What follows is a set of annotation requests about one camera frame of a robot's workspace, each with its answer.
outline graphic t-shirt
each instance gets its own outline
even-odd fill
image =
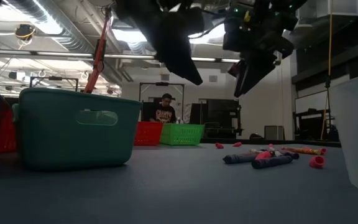
[[[174,123],[176,119],[175,109],[171,106],[162,106],[159,104],[155,110],[154,120],[162,123]]]

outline yellow cable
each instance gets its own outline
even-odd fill
[[[331,52],[332,52],[332,45],[333,45],[333,9],[334,9],[334,0],[331,0],[331,12],[329,12],[329,50],[328,50],[328,76],[329,77],[331,76]],[[323,140],[324,125],[326,125],[326,120],[327,120],[326,118],[327,102],[328,102],[328,89],[327,89],[326,104],[324,107],[323,127],[321,129],[320,140]]]
[[[30,37],[33,33],[35,32],[35,29],[31,32],[31,33],[29,33],[29,34],[27,34],[27,35],[24,35],[24,36],[19,36],[19,35],[16,35],[16,37],[18,37],[18,38],[26,38],[26,37]]]

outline table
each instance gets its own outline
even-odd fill
[[[136,147],[124,166],[70,172],[24,170],[0,156],[0,223],[358,224],[340,148],[327,148],[324,170],[303,154],[262,170],[222,161],[259,147]]]

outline person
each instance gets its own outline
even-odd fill
[[[153,117],[150,118],[150,121],[161,122],[161,123],[175,123],[176,114],[175,109],[170,106],[172,101],[171,94],[162,95],[162,102],[154,109]]]

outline whiteboard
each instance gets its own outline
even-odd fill
[[[307,112],[309,108],[323,110],[326,106],[327,91],[315,93],[295,100],[296,113]]]

